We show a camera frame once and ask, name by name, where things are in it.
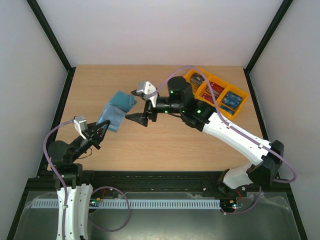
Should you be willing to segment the blue leather card holder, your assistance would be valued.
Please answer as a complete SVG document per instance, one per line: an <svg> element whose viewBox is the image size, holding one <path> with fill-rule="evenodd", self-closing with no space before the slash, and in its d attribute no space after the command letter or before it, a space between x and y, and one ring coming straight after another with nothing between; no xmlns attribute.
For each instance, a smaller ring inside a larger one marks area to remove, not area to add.
<svg viewBox="0 0 320 240"><path fill-rule="evenodd" d="M108 130L117 132L125 118L125 116L134 108L137 104L137 100L131 94L126 94L118 90L113 97L104 106L104 109L96 122L100 124L109 120L110 124Z"/></svg>

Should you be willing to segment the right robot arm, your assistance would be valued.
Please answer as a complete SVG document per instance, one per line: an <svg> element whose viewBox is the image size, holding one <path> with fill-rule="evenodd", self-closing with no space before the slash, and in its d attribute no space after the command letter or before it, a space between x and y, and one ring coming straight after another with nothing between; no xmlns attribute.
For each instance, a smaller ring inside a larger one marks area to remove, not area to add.
<svg viewBox="0 0 320 240"><path fill-rule="evenodd" d="M263 188L272 185L282 164L284 145L280 141L258 138L219 116L214 106L194 97L191 84L182 76L169 79L167 87L168 96L156 94L147 99L147 94L155 92L156 87L149 81L142 81L131 93L145 100L144 110L128 114L126 119L146 127L149 121L156 122L158 114L178 114L187 126L212 135L240 152L249 163L223 172L218 191L224 196L245 185L256 184Z"/></svg>

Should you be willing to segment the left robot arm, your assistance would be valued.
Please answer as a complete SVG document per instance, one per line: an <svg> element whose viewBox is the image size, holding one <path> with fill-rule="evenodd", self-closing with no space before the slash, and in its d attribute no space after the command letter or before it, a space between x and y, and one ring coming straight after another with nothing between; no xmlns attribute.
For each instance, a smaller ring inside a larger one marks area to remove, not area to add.
<svg viewBox="0 0 320 240"><path fill-rule="evenodd" d="M55 140L44 144L47 162L54 172L58 199L58 240L87 240L89 203L93 187L83 176L83 166L75 161L91 147L100 149L109 128L110 121L87 123L82 116L76 116L67 124L73 123L79 136L66 143Z"/></svg>

